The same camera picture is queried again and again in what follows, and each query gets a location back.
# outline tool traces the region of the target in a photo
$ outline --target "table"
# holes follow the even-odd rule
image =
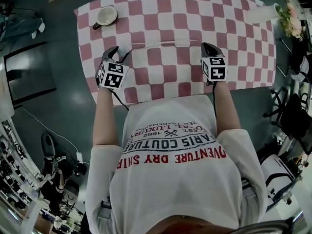
[[[99,10],[112,5],[118,21],[93,30]],[[221,48],[230,89],[271,86],[276,49],[270,21],[250,25],[244,12],[258,0],[96,0],[78,8],[83,72],[96,101],[95,71],[112,46],[131,50],[130,69],[116,93],[125,104],[209,93],[200,44]],[[116,98],[114,105],[120,105]]]

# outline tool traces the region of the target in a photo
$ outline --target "pink and white tablecloth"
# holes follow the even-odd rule
[[[99,10],[108,5],[117,9],[117,22],[93,30]],[[271,22],[250,25],[244,15],[263,5],[258,0],[96,0],[80,7],[75,11],[80,57],[95,101],[95,71],[113,46],[132,50],[130,69],[116,90],[125,104],[211,92],[201,71],[201,42],[222,49],[231,89],[271,86],[276,63]],[[115,98],[114,105],[120,105]]]

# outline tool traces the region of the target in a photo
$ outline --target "shoe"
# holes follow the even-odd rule
[[[42,33],[42,32],[44,31],[44,29],[45,29],[45,24],[44,24],[44,22],[43,22],[42,19],[41,19],[41,21],[42,21],[42,23],[40,24],[40,26],[39,26],[39,28],[38,28],[38,30],[40,31],[40,33]]]
[[[31,33],[31,38],[32,38],[32,39],[35,39],[36,36],[37,36],[37,30],[34,31],[33,33]]]

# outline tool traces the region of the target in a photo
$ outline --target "vase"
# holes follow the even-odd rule
[[[262,6],[257,7],[255,9],[251,9],[246,11],[245,22],[248,24],[254,23],[262,23],[266,21],[270,21],[272,19],[278,18],[279,15],[277,13],[276,7],[277,3],[272,4],[270,6]]]

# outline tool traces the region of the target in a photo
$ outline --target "green floor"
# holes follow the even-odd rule
[[[41,51],[34,52],[32,59],[41,60],[38,67],[47,73],[51,70],[57,90],[23,103],[23,107],[35,115],[47,127],[59,135],[71,140],[83,153],[83,159],[89,162],[92,147],[92,127],[96,104],[89,92],[78,50],[77,19],[73,12],[79,6],[93,0],[14,0],[16,7],[32,8],[44,19],[46,30],[35,40],[29,36],[22,37],[14,45],[8,44],[1,55],[24,46],[47,41]],[[279,3],[284,6],[284,0],[262,0],[266,4]],[[287,63],[287,50],[277,42],[277,62]],[[276,72],[275,88],[285,84],[285,79]],[[256,150],[263,147],[272,134],[269,119],[262,117],[264,112],[273,106],[269,88],[253,88],[232,92],[234,102],[241,120],[242,127],[248,130]],[[126,111],[116,108],[116,121],[121,138]],[[27,151],[39,166],[43,155],[40,136],[46,129],[21,108],[15,111],[13,121]],[[56,140],[75,155],[75,149],[66,140],[57,137]]]

